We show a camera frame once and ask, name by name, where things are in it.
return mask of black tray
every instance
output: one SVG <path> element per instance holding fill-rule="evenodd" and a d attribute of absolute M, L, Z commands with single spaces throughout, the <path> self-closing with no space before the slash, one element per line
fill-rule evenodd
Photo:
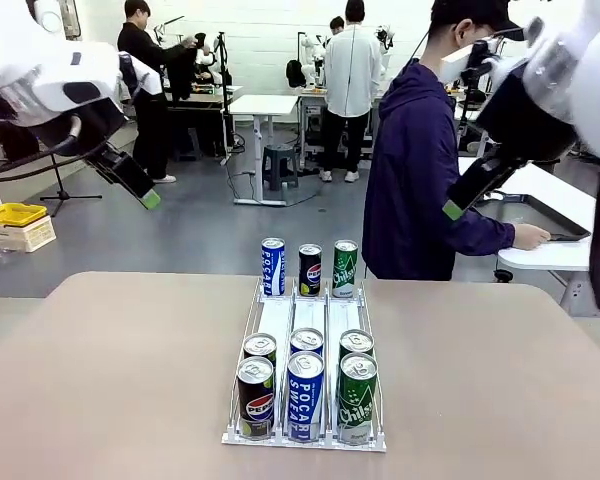
<path fill-rule="evenodd" d="M 529 223 L 551 233 L 552 242 L 577 242 L 591 232 L 531 195 L 493 192 L 491 198 L 476 204 L 485 217 L 504 223 Z"/>

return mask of man in white jacket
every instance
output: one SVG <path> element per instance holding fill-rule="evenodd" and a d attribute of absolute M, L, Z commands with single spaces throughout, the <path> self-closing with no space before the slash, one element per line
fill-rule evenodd
<path fill-rule="evenodd" d="M 380 44 L 375 36 L 362 29 L 363 0 L 349 0 L 345 10 L 347 27 L 331 39 L 325 55 L 327 112 L 322 127 L 324 142 L 323 182 L 331 182 L 331 171 L 345 124 L 348 126 L 347 174 L 353 183 L 369 121 L 371 103 L 380 85 Z"/>

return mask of blue can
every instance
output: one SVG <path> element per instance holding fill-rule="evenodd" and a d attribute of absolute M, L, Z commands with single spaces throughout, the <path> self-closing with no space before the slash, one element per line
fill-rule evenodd
<path fill-rule="evenodd" d="M 287 426 L 294 442 L 316 442 L 320 436 L 324 362 L 315 352 L 298 352 L 289 358 Z"/>
<path fill-rule="evenodd" d="M 265 238 L 262 241 L 262 283 L 265 295 L 284 295 L 284 271 L 284 240 Z"/>
<path fill-rule="evenodd" d="M 315 328 L 298 328 L 291 334 L 291 353 L 316 352 L 322 356 L 324 339 Z"/>

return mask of navy hoodie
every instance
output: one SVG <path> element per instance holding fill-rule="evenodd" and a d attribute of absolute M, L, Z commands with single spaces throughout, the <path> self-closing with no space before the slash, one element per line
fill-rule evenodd
<path fill-rule="evenodd" d="M 513 225 L 475 210 L 452 222 L 442 211 L 460 176 L 453 113 L 442 84 L 418 63 L 380 103 L 362 239 L 378 278 L 450 280 L 456 252 L 490 255 L 513 244 Z"/>

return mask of black pants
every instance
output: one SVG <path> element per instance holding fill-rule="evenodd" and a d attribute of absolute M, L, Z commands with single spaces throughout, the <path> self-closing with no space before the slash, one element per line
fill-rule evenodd
<path fill-rule="evenodd" d="M 325 111 L 322 124 L 322 142 L 324 143 L 324 169 L 328 172 L 333 170 L 333 163 L 338 153 L 338 146 L 342 138 L 344 126 L 348 129 L 348 152 L 347 152 L 347 171 L 357 172 L 360 153 L 362 152 L 362 142 L 364 132 L 369 123 L 369 113 L 360 117 L 340 117 L 329 110 Z"/>
<path fill-rule="evenodd" d="M 135 102 L 138 138 L 133 159 L 154 179 L 167 175 L 167 161 L 172 153 L 167 104 L 163 96 L 151 99 L 140 96 Z"/>

